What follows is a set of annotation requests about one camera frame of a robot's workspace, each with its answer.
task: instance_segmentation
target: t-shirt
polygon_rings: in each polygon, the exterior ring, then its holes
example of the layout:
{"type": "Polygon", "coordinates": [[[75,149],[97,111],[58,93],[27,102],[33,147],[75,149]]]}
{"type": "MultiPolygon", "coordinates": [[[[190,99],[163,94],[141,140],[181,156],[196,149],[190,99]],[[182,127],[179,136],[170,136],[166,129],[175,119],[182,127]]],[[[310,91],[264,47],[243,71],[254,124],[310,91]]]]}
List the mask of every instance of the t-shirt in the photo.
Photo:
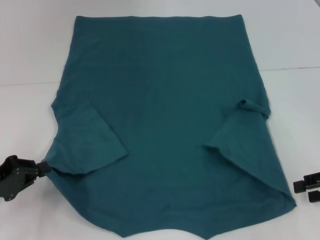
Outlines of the t-shirt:
{"type": "Polygon", "coordinates": [[[241,15],[78,16],[47,176],[91,223],[204,239],[291,211],[241,15]]]}

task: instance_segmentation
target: white tabletop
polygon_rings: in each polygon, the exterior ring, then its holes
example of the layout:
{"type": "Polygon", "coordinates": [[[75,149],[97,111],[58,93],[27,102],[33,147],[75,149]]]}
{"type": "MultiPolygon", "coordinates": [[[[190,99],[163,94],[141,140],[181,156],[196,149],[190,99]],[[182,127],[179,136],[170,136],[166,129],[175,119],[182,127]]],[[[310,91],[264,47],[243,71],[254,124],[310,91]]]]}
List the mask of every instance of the white tabletop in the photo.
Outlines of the white tabletop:
{"type": "MultiPolygon", "coordinates": [[[[41,161],[57,132],[50,105],[59,87],[77,15],[232,16],[242,14],[267,90],[269,129],[291,192],[320,172],[320,8],[313,0],[2,0],[0,1],[0,164],[9,155],[41,161]],[[307,68],[270,70],[283,68],[307,68]]],[[[215,240],[318,240],[320,203],[298,207],[215,240]]],[[[1,240],[120,240],[87,222],[47,178],[10,202],[0,199],[1,240]]],[[[179,230],[128,240],[200,240],[179,230]]]]}

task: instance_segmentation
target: teal fabric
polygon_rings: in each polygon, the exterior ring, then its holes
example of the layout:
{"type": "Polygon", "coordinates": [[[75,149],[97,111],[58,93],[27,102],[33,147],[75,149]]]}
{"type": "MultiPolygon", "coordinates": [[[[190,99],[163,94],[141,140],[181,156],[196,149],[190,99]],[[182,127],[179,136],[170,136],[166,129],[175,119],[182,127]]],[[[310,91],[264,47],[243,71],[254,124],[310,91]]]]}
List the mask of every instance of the teal fabric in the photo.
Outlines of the teal fabric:
{"type": "Polygon", "coordinates": [[[48,177],[122,237],[209,239],[296,206],[241,15],[79,16],[52,108],[48,177]]]}

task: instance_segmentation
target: green shirt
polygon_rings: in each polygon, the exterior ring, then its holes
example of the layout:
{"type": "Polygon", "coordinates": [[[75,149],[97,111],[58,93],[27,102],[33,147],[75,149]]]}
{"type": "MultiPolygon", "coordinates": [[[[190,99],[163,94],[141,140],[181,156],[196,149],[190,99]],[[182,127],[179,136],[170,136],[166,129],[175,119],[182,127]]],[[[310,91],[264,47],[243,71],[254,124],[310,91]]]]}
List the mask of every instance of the green shirt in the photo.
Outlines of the green shirt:
{"type": "Polygon", "coordinates": [[[122,237],[204,239],[292,210],[241,15],[77,17],[48,177],[122,237]]]}

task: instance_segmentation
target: black clamp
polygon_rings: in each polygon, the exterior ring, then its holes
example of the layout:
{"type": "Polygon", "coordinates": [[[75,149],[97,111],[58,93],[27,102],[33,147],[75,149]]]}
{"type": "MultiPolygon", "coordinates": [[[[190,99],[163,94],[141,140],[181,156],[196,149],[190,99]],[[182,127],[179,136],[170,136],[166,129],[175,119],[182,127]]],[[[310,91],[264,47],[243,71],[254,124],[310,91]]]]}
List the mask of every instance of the black clamp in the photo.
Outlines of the black clamp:
{"type": "MultiPolygon", "coordinates": [[[[293,183],[294,192],[296,194],[304,193],[309,189],[320,188],[320,172],[303,176],[303,179],[304,180],[293,183]]],[[[320,202],[320,191],[309,191],[308,196],[310,203],[320,202]]]]}
{"type": "Polygon", "coordinates": [[[7,157],[0,165],[0,197],[5,201],[13,200],[19,192],[34,184],[37,177],[44,177],[50,170],[45,161],[36,164],[16,155],[7,157]]]}

